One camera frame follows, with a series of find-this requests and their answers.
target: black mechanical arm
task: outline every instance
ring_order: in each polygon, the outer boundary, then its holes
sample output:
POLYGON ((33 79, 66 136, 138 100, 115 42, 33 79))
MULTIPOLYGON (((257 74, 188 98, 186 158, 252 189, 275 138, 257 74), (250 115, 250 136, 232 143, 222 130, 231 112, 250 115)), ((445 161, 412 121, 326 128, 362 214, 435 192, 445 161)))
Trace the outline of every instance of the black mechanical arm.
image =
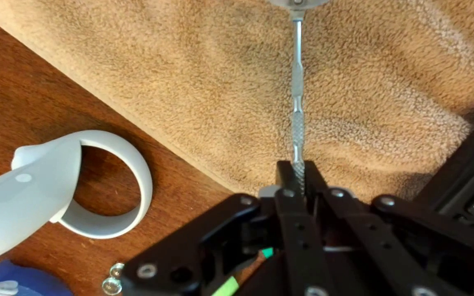
POLYGON ((234 194, 127 261, 124 294, 212 294, 268 246, 236 294, 474 294, 474 228, 394 195, 366 205, 311 161, 305 176, 301 195, 280 161, 259 199, 234 194))

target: wood grain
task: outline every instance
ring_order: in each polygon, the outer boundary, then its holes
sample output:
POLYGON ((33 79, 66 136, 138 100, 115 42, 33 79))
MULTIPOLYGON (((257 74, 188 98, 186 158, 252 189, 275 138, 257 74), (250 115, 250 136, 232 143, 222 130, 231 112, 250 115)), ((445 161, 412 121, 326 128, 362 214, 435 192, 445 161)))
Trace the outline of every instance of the wood grain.
MULTIPOLYGON (((157 189, 150 214, 114 240, 89 240, 48 223, 5 255, 51 271, 78 296, 101 294, 110 264, 135 256, 229 194, 0 29, 0 174, 8 171, 15 148, 87 128, 114 131, 145 154, 157 189)), ((92 210, 117 214, 137 202, 138 187, 119 159, 86 148, 76 197, 92 210)))

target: white vr controller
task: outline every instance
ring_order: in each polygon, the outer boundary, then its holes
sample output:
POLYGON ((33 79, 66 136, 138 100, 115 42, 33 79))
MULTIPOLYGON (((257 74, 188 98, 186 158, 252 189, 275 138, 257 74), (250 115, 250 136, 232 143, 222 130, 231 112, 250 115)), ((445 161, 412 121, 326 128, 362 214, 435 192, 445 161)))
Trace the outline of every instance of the white vr controller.
POLYGON ((22 243, 46 222, 59 222, 89 238, 114 238, 132 230, 148 212, 153 181, 140 151, 124 138, 84 130, 63 138, 22 146, 12 171, 0 176, 0 255, 22 243), (73 200, 82 163, 82 146, 119 156, 135 174, 140 204, 122 215, 99 215, 73 200))

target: screw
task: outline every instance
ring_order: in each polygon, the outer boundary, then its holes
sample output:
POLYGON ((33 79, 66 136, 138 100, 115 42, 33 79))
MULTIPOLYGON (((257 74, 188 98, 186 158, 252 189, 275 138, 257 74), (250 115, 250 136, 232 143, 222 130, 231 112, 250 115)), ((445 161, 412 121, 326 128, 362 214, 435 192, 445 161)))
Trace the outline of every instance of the screw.
POLYGON ((105 278, 105 281, 102 281, 102 291, 107 296, 117 296, 122 292, 122 283, 117 278, 105 278))
POLYGON ((112 278, 120 278, 124 266, 125 264, 122 261, 115 263, 114 266, 110 266, 109 274, 112 278))
POLYGON ((155 278, 157 266, 155 264, 142 264, 137 271, 138 278, 155 278))
POLYGON ((413 296, 436 296, 436 292, 430 288, 425 288, 425 286, 415 286, 413 296))
POLYGON ((306 288, 305 296, 328 296, 328 292, 319 286, 310 286, 306 288))
POLYGON ((389 207, 395 205, 395 199, 389 197, 389 195, 382 197, 380 202, 389 205, 389 207))
POLYGON ((293 190, 290 190, 290 189, 287 189, 287 187, 282 190, 282 194, 283 194, 285 197, 295 197, 295 195, 296 195, 293 190))
POLYGON ((240 197, 240 204, 244 204, 244 205, 250 205, 252 202, 254 200, 250 197, 245 197, 245 195, 240 197))
POLYGON ((342 192, 341 189, 333 189, 331 195, 334 195, 338 199, 342 199, 346 195, 346 192, 342 192))

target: terry cloth fabric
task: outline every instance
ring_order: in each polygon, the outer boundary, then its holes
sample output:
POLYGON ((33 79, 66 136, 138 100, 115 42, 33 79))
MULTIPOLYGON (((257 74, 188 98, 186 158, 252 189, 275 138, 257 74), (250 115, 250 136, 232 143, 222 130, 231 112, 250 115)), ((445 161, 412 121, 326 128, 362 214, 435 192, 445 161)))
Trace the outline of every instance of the terry cloth fabric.
MULTIPOLYGON (((267 0, 0 0, 0 26, 229 189, 291 156, 293 31, 267 0)), ((329 184, 412 197, 474 126, 474 0, 331 0, 303 44, 329 184)))

